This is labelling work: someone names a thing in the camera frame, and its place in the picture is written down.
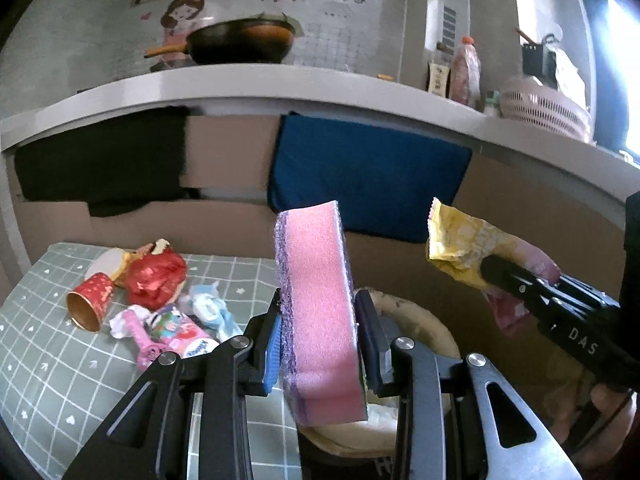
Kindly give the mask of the person right hand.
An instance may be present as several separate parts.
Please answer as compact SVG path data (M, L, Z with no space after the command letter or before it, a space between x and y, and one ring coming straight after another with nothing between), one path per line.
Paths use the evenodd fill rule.
M551 433L564 443L578 416L591 402L599 418L568 455L582 469L608 463L620 452L638 418L638 394L617 392L598 382L570 356L554 356L548 365L547 377L555 385L544 397Z

